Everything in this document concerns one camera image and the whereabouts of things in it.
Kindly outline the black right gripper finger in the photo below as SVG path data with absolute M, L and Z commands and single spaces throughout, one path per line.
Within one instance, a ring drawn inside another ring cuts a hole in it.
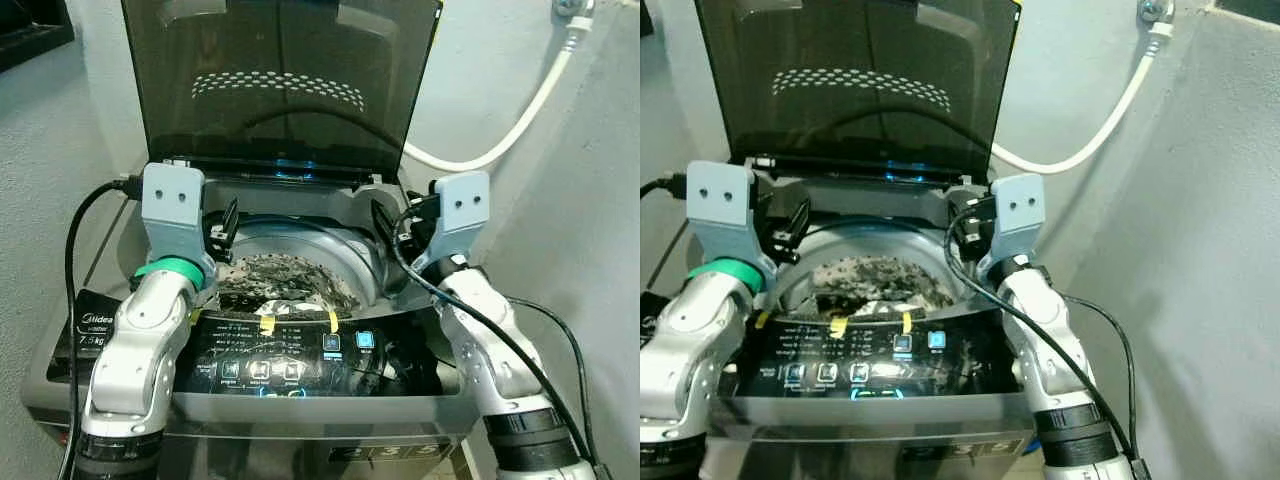
M 374 229 L 380 242 L 387 248 L 399 248 L 402 244 L 401 234 L 398 233 L 401 220 L 394 215 L 390 215 L 385 206 L 378 200 L 370 201 L 370 214 Z

